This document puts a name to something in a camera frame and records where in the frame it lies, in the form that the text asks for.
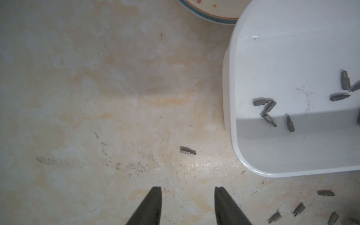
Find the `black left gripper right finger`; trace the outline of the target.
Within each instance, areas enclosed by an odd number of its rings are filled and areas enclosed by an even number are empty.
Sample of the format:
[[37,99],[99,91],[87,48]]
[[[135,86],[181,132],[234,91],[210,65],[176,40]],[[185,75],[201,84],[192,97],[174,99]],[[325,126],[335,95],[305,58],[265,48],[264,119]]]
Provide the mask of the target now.
[[224,187],[215,187],[214,203],[218,225],[252,225]]

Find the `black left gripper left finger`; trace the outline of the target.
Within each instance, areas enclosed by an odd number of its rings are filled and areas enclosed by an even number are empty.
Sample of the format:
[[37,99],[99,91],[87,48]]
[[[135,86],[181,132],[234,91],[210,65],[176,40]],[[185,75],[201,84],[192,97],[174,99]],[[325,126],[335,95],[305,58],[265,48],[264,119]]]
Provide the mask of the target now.
[[152,187],[126,225],[159,225],[162,208],[161,187]]

